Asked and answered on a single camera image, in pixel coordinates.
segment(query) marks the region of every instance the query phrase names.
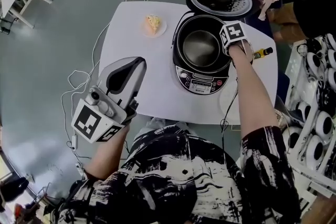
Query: rice cooker control panel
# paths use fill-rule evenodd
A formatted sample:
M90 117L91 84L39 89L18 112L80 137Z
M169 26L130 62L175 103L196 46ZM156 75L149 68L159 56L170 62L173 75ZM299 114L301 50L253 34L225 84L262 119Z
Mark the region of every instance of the rice cooker control panel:
M203 74L192 73L176 66L177 76L188 91L197 94L212 94L219 91L226 83L228 77L217 78Z

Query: gray floor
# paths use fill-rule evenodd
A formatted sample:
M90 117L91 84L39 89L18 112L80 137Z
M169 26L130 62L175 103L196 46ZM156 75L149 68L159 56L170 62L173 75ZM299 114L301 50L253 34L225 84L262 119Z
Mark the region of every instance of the gray floor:
M80 178L75 168L77 160L66 147L60 96L70 89L67 76L73 70L91 69L93 44L120 0L53 1L48 5L33 0L25 12L35 29L16 23L9 36L0 34L0 110L2 147L11 163L21 175L33 175L34 191L51 182L49 195L60 197ZM185 3L185 0L153 1ZM69 96L65 98L68 114L69 100ZM129 143L147 119L138 115L133 120ZM221 145L219 126L191 126L200 136ZM226 132L225 148L234 159L239 154L239 140L239 132ZM81 156L92 156L96 148L81 138L78 147Z

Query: khaki shorts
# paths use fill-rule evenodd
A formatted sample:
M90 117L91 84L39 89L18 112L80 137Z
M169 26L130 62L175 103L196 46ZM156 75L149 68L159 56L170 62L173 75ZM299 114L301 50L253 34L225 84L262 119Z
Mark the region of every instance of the khaki shorts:
M295 41L308 39L296 19L293 3L287 3L279 9L271 10L268 16L270 22L281 26L280 33L285 41L293 43Z

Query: rice cooker handle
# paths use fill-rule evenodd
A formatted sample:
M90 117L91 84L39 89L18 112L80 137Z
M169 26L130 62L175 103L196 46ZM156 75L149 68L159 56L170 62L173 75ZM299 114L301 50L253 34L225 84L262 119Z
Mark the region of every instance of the rice cooker handle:
M187 14L189 14L189 13L194 13L194 12L192 10L189 10L188 12L186 12L185 14L183 14L182 17L181 17L181 19L178 21L177 26L176 26L175 31L174 31L172 45L174 45L174 40L175 40L176 32L179 29L180 22L182 21L182 19L184 18L184 16L187 15Z

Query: black and white shirt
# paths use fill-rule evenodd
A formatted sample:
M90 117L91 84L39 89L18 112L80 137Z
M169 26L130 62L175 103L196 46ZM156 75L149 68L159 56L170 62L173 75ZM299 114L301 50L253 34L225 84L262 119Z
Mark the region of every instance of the black and white shirt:
M105 181L84 180L58 223L299 223L282 133L265 127L241 142L241 166L176 125L140 135Z

